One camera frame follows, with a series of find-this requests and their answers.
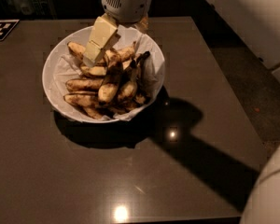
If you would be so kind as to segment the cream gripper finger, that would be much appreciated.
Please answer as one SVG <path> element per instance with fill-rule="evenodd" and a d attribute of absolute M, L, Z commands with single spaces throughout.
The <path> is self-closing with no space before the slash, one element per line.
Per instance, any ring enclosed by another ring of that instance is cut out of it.
<path fill-rule="evenodd" d="M 84 64 L 94 67 L 104 57 L 105 51 L 116 43 L 118 28 L 117 21 L 106 13 L 95 20 L 83 53 Z"/>
<path fill-rule="evenodd" d="M 144 16 L 140 21 L 135 23 L 133 28 L 137 29 L 142 34 L 146 34 L 148 30 L 148 15 Z"/>

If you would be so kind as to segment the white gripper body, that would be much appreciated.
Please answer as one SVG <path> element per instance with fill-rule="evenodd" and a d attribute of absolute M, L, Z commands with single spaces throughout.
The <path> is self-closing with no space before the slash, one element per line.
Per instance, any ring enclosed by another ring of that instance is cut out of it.
<path fill-rule="evenodd" d="M 119 23 L 136 23 L 149 11 L 152 0 L 101 0 L 106 14 Z"/>

